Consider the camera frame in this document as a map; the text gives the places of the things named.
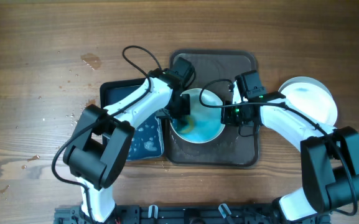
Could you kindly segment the green yellow sponge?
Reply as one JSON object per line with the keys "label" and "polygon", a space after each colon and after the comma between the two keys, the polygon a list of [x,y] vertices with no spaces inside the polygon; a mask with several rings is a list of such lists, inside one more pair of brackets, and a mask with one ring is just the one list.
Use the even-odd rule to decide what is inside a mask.
{"label": "green yellow sponge", "polygon": [[191,116],[184,116],[183,118],[178,120],[177,123],[177,130],[179,133],[189,133],[193,130],[195,126],[195,122],[193,117]]}

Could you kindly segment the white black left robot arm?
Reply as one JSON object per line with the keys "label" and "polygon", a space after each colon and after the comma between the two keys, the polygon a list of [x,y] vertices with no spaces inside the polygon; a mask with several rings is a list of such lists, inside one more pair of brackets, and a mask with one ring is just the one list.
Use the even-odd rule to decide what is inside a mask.
{"label": "white black left robot arm", "polygon": [[147,78],[121,101],[99,108],[85,108],[71,138],[57,155],[75,176],[82,190],[79,221],[115,221],[112,186],[121,173],[135,130],[156,111],[168,117],[189,114],[189,99],[182,95],[186,82]]}

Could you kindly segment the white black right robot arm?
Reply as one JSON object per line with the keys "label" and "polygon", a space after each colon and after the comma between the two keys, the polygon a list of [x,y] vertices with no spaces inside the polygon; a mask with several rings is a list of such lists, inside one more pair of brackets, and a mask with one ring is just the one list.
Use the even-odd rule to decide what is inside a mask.
{"label": "white black right robot arm", "polygon": [[343,213],[359,201],[359,133],[347,126],[335,128],[301,112],[279,92],[242,103],[225,102],[227,124],[249,122],[274,130],[301,154],[302,187],[279,198],[285,222],[297,222],[328,212]]}

